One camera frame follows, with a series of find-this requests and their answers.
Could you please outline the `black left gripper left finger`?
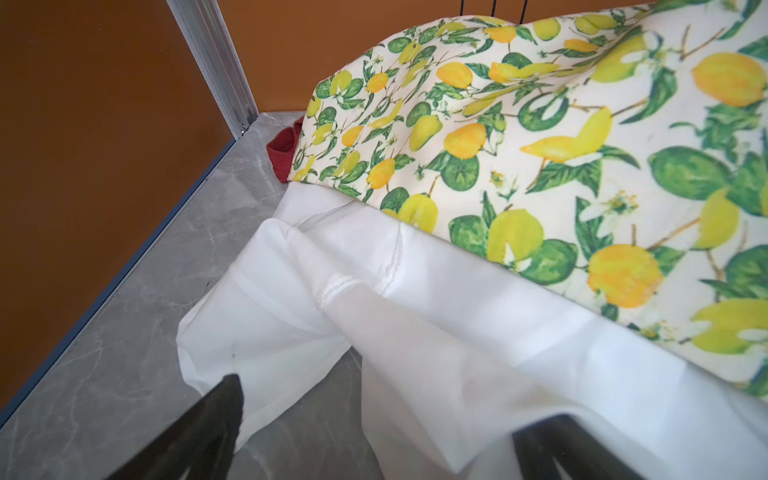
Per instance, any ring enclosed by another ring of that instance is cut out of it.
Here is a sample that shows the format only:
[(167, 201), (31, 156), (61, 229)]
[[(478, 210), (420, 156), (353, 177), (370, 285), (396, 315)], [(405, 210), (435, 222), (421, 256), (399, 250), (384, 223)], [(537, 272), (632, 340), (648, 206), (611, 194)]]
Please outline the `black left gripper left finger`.
[(240, 378), (229, 374), (111, 479), (225, 479), (243, 417)]

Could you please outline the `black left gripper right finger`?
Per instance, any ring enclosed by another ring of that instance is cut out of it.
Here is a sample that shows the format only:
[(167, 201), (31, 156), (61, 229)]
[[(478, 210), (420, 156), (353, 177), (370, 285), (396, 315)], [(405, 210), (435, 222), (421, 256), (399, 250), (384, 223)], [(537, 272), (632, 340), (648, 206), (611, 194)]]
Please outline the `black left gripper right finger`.
[(512, 440), (523, 479), (642, 479), (570, 416), (542, 420)]

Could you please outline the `red shirt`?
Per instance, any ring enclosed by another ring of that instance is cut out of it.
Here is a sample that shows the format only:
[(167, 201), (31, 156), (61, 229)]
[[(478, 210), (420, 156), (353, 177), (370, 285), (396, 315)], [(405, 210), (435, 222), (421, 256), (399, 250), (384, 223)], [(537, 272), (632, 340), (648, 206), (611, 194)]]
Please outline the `red shirt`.
[(266, 146), (273, 172), (280, 183), (289, 182), (302, 126), (303, 119), (297, 119), (291, 126), (282, 129)]

